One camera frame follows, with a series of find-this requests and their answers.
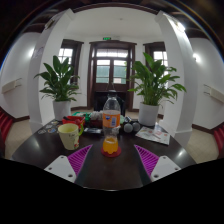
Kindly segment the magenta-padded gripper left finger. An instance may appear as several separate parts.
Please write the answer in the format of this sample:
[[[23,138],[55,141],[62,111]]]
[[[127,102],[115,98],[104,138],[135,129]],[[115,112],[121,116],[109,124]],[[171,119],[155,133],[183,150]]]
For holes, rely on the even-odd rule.
[[[91,148],[92,145],[88,145],[69,156],[60,155],[45,168],[45,171],[74,183]]]

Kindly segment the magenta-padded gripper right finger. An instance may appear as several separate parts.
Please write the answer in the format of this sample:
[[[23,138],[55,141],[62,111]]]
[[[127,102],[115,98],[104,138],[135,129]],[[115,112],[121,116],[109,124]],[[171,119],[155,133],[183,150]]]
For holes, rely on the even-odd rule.
[[[165,155],[157,156],[138,145],[135,146],[135,149],[137,150],[143,167],[152,182],[180,170],[180,167]]]

